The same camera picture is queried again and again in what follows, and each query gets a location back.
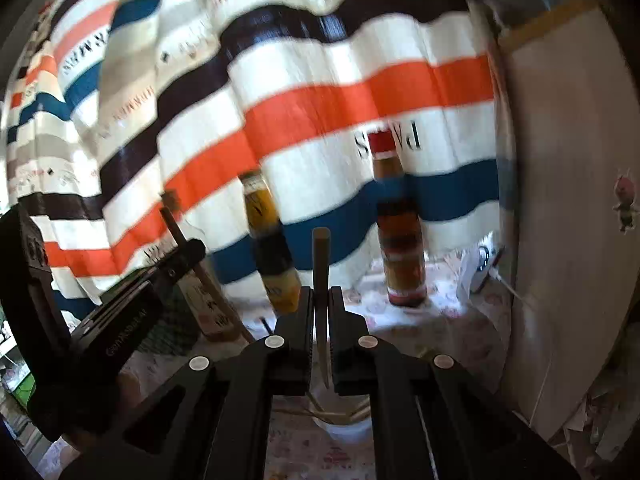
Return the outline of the wooden chopstick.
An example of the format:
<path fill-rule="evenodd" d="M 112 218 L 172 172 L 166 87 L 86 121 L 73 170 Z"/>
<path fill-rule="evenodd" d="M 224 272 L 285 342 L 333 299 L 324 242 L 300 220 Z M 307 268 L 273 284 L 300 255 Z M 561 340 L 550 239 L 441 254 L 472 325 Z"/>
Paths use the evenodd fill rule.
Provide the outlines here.
<path fill-rule="evenodd" d="M 316 326 L 316 338 L 318 349 L 318 362 L 322 382 L 329 387 L 328 347 L 326 346 L 326 326 L 328 321 L 328 290 L 330 267 L 330 243 L 331 233 L 328 228 L 322 226 L 312 232 L 312 273 L 314 274 L 314 326 Z"/>

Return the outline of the chopstick in cup right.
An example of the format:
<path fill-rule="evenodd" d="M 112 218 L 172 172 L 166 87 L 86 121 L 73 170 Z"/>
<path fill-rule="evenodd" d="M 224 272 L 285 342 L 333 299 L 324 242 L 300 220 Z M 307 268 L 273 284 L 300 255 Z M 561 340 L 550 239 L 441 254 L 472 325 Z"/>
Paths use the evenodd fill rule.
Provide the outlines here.
<path fill-rule="evenodd" d="M 333 413 L 326 411 L 309 411 L 308 414 L 316 419 L 322 420 L 331 425 L 352 425 L 361 422 L 371 415 L 370 403 L 366 402 L 358 405 L 353 411 L 348 413 Z"/>

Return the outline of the translucent plastic cup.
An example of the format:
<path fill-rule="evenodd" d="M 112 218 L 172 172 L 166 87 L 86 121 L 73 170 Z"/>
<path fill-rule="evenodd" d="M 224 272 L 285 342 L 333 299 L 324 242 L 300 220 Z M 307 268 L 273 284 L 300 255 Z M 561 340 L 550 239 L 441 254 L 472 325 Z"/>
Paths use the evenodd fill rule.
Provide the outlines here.
<path fill-rule="evenodd" d="M 311 391 L 316 404 L 309 404 L 312 420 L 332 440 L 359 444 L 372 436 L 370 398 L 339 396 L 320 382 Z"/>

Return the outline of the green checkered box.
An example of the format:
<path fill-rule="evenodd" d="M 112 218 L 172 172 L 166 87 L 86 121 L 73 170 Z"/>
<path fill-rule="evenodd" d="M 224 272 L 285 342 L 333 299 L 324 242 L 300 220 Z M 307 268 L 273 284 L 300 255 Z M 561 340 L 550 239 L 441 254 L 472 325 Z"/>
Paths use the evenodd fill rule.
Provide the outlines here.
<path fill-rule="evenodd" d="M 118 335 L 113 348 L 107 351 L 114 359 L 127 359 L 132 352 L 185 356 L 198 340 L 200 329 L 182 293 L 175 286 L 167 297 L 151 298 L 151 310 L 142 314 L 141 324 L 135 318 Z"/>

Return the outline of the clear cooking wine bottle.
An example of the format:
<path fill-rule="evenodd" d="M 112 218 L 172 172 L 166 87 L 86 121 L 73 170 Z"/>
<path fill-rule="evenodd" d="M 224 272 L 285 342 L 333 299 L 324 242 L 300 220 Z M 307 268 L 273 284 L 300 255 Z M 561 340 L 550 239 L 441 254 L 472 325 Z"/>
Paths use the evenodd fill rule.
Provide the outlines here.
<path fill-rule="evenodd" d="M 196 229 L 188 229 L 187 238 L 178 225 L 176 215 L 180 214 L 181 206 L 176 192 L 165 191 L 160 194 L 160 199 L 160 215 L 176 244 L 182 246 L 189 238 L 198 238 Z M 230 316 L 231 308 L 206 268 L 205 260 L 180 280 L 179 287 L 206 339 L 211 342 L 230 342 L 239 338 L 241 331 Z"/>

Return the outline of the wooden utensil in cup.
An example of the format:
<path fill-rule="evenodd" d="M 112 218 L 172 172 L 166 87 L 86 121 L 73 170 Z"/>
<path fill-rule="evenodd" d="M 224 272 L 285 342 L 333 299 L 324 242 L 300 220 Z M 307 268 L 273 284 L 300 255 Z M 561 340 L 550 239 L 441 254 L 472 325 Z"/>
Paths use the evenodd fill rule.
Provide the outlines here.
<path fill-rule="evenodd" d="M 164 205 L 162 208 L 160 208 L 160 214 L 162 215 L 163 220 L 167 226 L 167 229 L 171 234 L 171 236 L 174 238 L 175 242 L 179 246 L 186 244 L 186 237 L 183 235 L 183 232 L 181 232 L 177 221 L 172 215 L 170 208 Z M 228 304 L 226 298 L 224 298 L 224 295 L 220 291 L 218 285 L 213 280 L 212 276 L 207 272 L 207 270 L 205 269 L 205 266 L 203 266 L 203 263 L 199 262 L 198 264 L 196 264 L 194 266 L 193 271 L 195 275 L 198 277 L 198 279 L 200 280 L 203 287 L 205 288 L 206 292 L 208 292 L 209 295 L 212 296 L 214 303 L 216 304 L 216 307 L 220 310 L 220 312 L 224 316 L 226 316 L 229 319 L 229 321 L 234 326 L 236 331 L 247 342 L 254 342 L 255 337 L 248 331 L 248 329 L 242 323 L 239 315 L 230 306 L 230 304 Z"/>

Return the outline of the white power adapter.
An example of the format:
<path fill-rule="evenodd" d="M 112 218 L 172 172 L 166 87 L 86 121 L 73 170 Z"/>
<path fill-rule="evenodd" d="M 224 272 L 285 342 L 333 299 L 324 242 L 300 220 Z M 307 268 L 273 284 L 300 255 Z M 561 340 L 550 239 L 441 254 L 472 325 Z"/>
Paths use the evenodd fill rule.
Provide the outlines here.
<path fill-rule="evenodd" d="M 479 244 L 464 254 L 457 287 L 461 302 L 467 302 L 482 289 L 489 272 L 495 269 L 501 252 L 499 246 Z"/>

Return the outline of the red capped sauce bottle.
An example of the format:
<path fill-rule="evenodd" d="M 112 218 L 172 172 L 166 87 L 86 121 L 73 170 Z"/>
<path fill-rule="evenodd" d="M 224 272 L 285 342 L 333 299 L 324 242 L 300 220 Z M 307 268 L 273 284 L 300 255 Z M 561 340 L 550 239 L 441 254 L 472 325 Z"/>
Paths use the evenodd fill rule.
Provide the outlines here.
<path fill-rule="evenodd" d="M 390 127 L 368 134 L 378 187 L 376 225 L 390 303 L 414 308 L 426 299 L 421 221 L 406 187 L 405 171 Z"/>

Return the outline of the dark soy sauce bottle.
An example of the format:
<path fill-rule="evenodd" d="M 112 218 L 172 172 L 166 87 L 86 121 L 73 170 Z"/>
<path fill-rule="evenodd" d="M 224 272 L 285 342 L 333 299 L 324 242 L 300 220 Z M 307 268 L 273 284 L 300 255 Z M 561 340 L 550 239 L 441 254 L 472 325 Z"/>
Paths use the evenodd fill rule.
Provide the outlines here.
<path fill-rule="evenodd" d="M 282 222 L 267 182 L 258 169 L 240 175 L 257 272 L 277 315 L 297 310 L 300 284 Z"/>

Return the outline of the striped curtain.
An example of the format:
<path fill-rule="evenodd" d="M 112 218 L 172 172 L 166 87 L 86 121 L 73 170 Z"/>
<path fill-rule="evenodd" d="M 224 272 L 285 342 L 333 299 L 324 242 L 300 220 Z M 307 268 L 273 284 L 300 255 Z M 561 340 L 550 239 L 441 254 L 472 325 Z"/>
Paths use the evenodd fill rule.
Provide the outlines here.
<path fill-rule="evenodd" d="M 49 0 L 6 85 L 4 196 L 84 316 L 168 246 L 164 193 L 234 296 L 262 283 L 240 175 L 265 176 L 294 266 L 378 251 L 368 136 L 390 128 L 439 255 L 500 223 L 494 85 L 466 0 Z"/>

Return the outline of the white refrigerator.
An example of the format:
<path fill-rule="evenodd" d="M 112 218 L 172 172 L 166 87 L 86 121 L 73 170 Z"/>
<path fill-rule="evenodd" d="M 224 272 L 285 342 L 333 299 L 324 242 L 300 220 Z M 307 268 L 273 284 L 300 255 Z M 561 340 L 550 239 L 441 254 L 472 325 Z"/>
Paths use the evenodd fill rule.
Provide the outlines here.
<path fill-rule="evenodd" d="M 639 275 L 616 184 L 639 189 L 639 98 L 600 0 L 500 42 L 518 160 L 518 270 L 502 390 L 538 434 L 570 417 L 613 350 Z"/>

